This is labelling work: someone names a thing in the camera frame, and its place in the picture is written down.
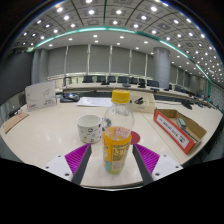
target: red object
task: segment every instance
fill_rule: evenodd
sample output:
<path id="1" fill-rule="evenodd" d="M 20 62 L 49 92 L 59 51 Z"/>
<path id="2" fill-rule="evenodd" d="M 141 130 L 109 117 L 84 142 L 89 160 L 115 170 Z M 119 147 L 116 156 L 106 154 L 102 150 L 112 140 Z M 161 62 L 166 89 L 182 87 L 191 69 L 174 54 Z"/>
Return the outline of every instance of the red object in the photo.
<path id="1" fill-rule="evenodd" d="M 140 141 L 140 135 L 134 131 L 131 131 L 131 145 L 137 144 Z"/>
<path id="2" fill-rule="evenodd" d="M 184 135 L 188 140 L 187 146 L 184 148 L 180 145 L 180 143 L 157 121 L 158 115 L 161 115 L 168 123 L 175 126 L 175 128 L 181 132 L 182 135 Z M 167 118 L 165 115 L 163 115 L 161 112 L 156 110 L 154 114 L 153 120 L 176 142 L 176 144 L 183 150 L 183 152 L 187 155 L 189 151 L 192 149 L 192 147 L 195 145 L 194 141 L 184 132 L 182 131 L 176 124 L 174 124 L 169 118 Z"/>

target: paper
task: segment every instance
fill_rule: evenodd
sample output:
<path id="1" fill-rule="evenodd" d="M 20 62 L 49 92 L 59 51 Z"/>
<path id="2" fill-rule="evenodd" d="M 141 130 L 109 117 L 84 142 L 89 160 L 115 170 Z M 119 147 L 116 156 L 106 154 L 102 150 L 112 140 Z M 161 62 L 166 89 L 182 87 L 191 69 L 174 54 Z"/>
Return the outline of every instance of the paper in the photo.
<path id="1" fill-rule="evenodd" d="M 10 118 L 9 120 L 7 120 L 3 124 L 3 128 L 4 128 L 4 131 L 5 131 L 5 134 L 7 134 L 9 132 L 9 130 L 11 130 L 17 123 L 19 123 L 21 120 L 23 120 L 27 116 L 29 116 L 29 114 L 26 114 L 26 113 L 22 112 L 20 114 L 15 115 L 12 118 Z"/>
<path id="2" fill-rule="evenodd" d="M 77 106 L 88 106 L 88 107 L 111 107 L 111 98 L 103 97 L 82 97 Z"/>

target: document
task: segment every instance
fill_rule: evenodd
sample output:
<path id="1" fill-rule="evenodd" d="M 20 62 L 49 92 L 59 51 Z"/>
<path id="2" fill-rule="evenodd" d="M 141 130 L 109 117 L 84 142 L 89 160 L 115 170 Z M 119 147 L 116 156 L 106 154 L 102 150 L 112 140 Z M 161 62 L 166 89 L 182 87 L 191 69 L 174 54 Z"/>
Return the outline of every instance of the document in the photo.
<path id="1" fill-rule="evenodd" d="M 82 97 L 77 106 L 87 106 L 87 107 L 111 107 L 111 98 L 104 97 Z"/>

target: ceiling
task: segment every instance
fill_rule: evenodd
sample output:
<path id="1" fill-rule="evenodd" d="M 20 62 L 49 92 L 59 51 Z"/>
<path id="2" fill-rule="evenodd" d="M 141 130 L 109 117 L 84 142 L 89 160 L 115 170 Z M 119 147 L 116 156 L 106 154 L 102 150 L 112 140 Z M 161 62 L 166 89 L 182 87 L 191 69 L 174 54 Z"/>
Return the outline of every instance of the ceiling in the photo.
<path id="1" fill-rule="evenodd" d="M 108 30 L 80 32 L 87 27 L 107 27 Z M 110 31 L 110 28 L 120 28 L 121 31 Z M 52 49 L 80 44 L 119 46 L 147 54 L 151 54 L 155 46 L 166 47 L 171 52 L 171 62 L 176 66 L 181 66 L 192 75 L 207 75 L 212 82 L 224 87 L 222 62 L 206 35 L 184 14 L 162 1 L 66 0 L 31 21 L 17 36 L 12 48 Z"/>

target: orange juice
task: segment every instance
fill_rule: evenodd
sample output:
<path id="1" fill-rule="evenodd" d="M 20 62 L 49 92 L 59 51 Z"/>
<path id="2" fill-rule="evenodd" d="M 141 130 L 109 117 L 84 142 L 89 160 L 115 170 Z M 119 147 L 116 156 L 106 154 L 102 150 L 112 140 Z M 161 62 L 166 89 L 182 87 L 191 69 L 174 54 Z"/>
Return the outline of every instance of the orange juice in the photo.
<path id="1" fill-rule="evenodd" d="M 125 163 L 131 143 L 130 130 L 108 127 L 103 133 L 104 167 L 110 173 L 119 173 Z"/>

